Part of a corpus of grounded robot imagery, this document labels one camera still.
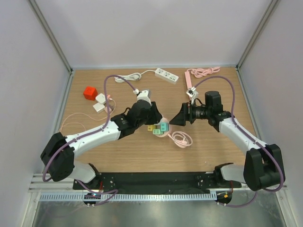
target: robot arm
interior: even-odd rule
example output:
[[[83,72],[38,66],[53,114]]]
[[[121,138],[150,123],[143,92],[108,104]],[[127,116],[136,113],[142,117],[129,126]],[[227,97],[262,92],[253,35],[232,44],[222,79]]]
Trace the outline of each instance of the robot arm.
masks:
[[[158,124],[162,115],[156,103],[151,102],[150,94],[149,90],[140,92],[132,108],[127,108],[124,113],[112,117],[103,130],[101,129],[104,124],[66,137],[60,132],[54,134],[41,154],[45,166],[62,145],[66,143],[69,145],[58,154],[48,169],[53,181],[61,181],[69,177],[86,183],[89,188],[98,184],[97,169],[92,164],[80,163],[75,158],[101,144],[131,135],[144,124]]]
[[[187,94],[192,96],[191,102],[183,103],[180,112],[169,123],[185,126],[186,121],[192,124],[196,119],[207,119],[211,126],[233,141],[246,156],[244,166],[233,163],[216,166],[214,172],[218,181],[233,180],[246,183],[253,191],[279,184],[280,174],[262,148],[277,161],[285,180],[280,148],[276,144],[268,145],[259,140],[241,126],[235,117],[232,118],[230,112],[224,111],[219,92],[206,92],[205,104],[196,98],[195,89],[188,90]]]

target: gray floor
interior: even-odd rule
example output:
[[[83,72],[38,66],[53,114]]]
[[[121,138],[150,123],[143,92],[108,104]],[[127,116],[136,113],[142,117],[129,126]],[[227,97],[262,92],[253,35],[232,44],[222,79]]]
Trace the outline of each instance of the gray floor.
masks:
[[[231,204],[245,203],[252,196],[253,192],[234,191]],[[82,202],[39,202],[33,226],[286,227],[286,224],[276,195],[259,191],[256,201],[245,208],[223,207],[214,201],[113,202],[95,208],[85,208]]]

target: white adapter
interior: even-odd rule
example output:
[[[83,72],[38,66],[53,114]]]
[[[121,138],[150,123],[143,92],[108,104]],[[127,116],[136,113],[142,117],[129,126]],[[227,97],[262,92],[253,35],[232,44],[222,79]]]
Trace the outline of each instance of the white adapter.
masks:
[[[96,96],[96,101],[100,104],[104,104],[105,101],[105,95],[100,93],[99,95]]]
[[[155,76],[159,77],[163,80],[166,80],[167,82],[172,83],[172,84],[176,84],[177,80],[179,79],[178,76],[176,76],[170,72],[167,72],[163,69],[160,69],[160,68],[156,69]]]
[[[96,110],[97,113],[100,113],[104,110],[105,106],[101,103],[96,103],[93,105],[93,108]]]

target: power outlet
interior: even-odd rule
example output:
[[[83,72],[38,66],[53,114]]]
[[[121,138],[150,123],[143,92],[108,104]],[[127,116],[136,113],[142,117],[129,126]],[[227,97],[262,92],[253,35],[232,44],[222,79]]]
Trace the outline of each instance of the power outlet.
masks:
[[[178,76],[176,76],[170,72],[167,72],[163,69],[160,69],[160,68],[156,69],[155,76],[159,77],[163,80],[166,80],[167,82],[172,83],[172,84],[176,84],[177,80],[179,79]]]

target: yellow block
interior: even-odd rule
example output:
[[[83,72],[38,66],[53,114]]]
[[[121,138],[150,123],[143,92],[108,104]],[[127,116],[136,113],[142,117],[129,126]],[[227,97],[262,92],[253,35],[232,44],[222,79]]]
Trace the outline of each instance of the yellow block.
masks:
[[[152,131],[156,129],[156,125],[147,125],[147,131]]]

